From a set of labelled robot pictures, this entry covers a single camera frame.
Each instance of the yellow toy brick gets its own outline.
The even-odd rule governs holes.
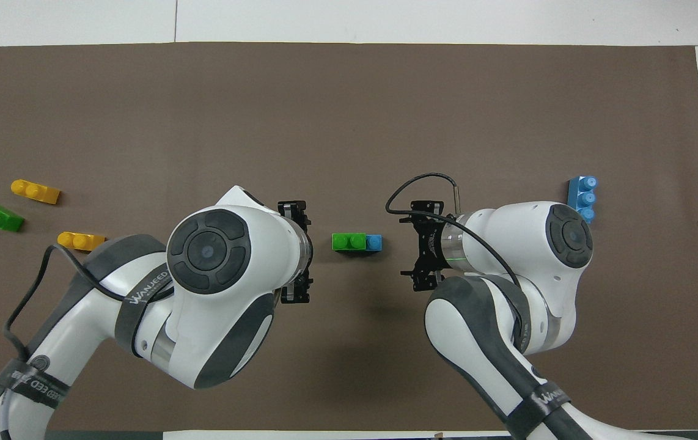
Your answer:
[[[58,236],[58,243],[65,248],[79,251],[93,251],[98,245],[104,243],[105,237],[94,234],[80,234],[63,232]]]
[[[23,180],[22,178],[13,181],[9,189],[19,196],[28,197],[31,200],[39,200],[47,204],[56,204],[58,195],[61,194],[61,191],[58,189]]]

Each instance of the black circular control pad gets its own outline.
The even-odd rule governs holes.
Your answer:
[[[248,225],[234,212],[195,214],[172,233],[167,265],[179,284],[195,293],[217,293],[240,279],[251,259]]]
[[[557,259],[570,268],[589,264],[593,254],[591,229],[577,211],[554,204],[545,223],[545,235]]]

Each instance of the brown mat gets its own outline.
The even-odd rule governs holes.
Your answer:
[[[698,428],[698,78],[693,48],[189,43],[0,48],[0,328],[64,230],[166,240],[233,184],[302,198],[312,304],[279,306],[237,378],[195,392],[106,343],[50,429],[502,428],[422,328],[416,235],[385,214],[420,172],[463,209],[566,200],[593,174],[595,258],[578,328],[534,365],[592,417]],[[9,191],[63,190],[58,206]],[[431,181],[402,194],[449,200]],[[346,257],[330,233],[384,236]],[[58,260],[16,330],[72,271]],[[13,349],[0,332],[0,369]]]

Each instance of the velcro strap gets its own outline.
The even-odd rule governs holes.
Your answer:
[[[19,359],[12,359],[4,367],[0,373],[0,387],[53,409],[67,397],[70,388],[50,374]]]
[[[559,409],[572,399],[553,382],[539,385],[533,392],[509,413],[506,419],[507,431],[513,438],[528,438],[551,412]]]
[[[171,281],[167,264],[163,263],[148,275],[143,276],[140,282],[123,298],[120,303],[118,317],[115,320],[115,340],[126,351],[134,356],[141,357],[134,349],[134,338],[137,337],[137,328],[140,326],[142,316],[148,303],[157,293]]]

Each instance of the robotic arm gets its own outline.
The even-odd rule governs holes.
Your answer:
[[[75,276],[30,354],[0,373],[0,438],[44,438],[108,338],[192,388],[235,376],[265,339],[279,298],[308,302],[304,209],[302,200],[288,201],[276,212],[235,186],[181,221],[167,247],[146,235],[98,247],[84,267],[100,286]]]
[[[411,276],[414,290],[433,290],[425,309],[431,345],[477,390],[513,438],[676,438],[588,417],[523,356],[561,346],[575,329],[576,288],[593,251],[591,231],[580,214],[544,201],[448,218],[441,216],[444,203],[439,201],[416,200],[412,211],[391,211],[389,205],[394,214],[408,214],[400,222],[413,223],[419,234],[419,259],[402,274]],[[444,268],[464,274],[445,279]]]

